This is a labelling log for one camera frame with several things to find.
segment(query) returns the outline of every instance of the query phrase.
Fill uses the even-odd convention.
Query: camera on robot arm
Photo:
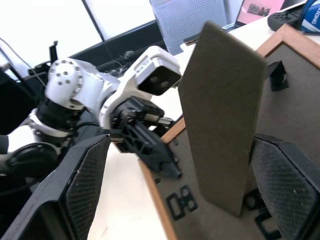
[[[49,174],[78,129],[91,125],[110,134],[122,152],[136,153],[151,170],[179,178],[177,160],[160,138],[173,121],[151,102],[180,80],[179,69],[177,60],[157,46],[149,47],[121,81],[85,61],[56,60],[48,71],[44,99],[19,127],[0,136],[0,173]],[[85,110],[97,122],[79,123]]]

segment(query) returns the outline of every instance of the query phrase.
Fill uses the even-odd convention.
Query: computer monitor
[[[104,175],[108,135],[70,148],[33,192],[1,240],[86,240]]]
[[[276,13],[286,0],[243,0],[235,24],[238,27]]]

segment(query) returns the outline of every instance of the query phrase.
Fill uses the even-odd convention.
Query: gray felt board
[[[289,88],[272,92],[270,81],[264,82],[256,132],[295,144],[320,167],[320,71],[286,45],[281,45],[267,58],[269,63],[280,60],[287,71]],[[160,183],[156,186],[162,200],[165,202],[166,197],[170,194],[178,193],[179,188],[188,185],[198,204],[198,209],[195,211],[186,211],[186,216],[182,219],[172,220],[178,239],[264,239],[254,223],[254,218],[259,214],[258,211],[250,212],[243,208],[241,217],[236,217],[202,197],[186,130],[178,135],[169,146],[179,159],[183,177],[178,180],[160,179]],[[250,174],[247,179],[247,192],[255,185],[255,179]]]

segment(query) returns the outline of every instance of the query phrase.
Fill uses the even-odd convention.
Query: perforated panel
[[[206,21],[227,24],[223,0],[150,0],[169,53],[182,52],[184,39],[199,34]]]

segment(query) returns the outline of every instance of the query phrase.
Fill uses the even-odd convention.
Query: mesh panel
[[[206,21],[227,24],[223,0],[150,0],[169,53],[182,53],[184,39],[199,34]]]
[[[109,138],[105,137],[88,150],[65,195],[66,212],[79,240],[87,239],[95,217],[108,144]]]
[[[273,144],[255,139],[251,164],[281,235],[298,239],[319,201],[318,192]]]

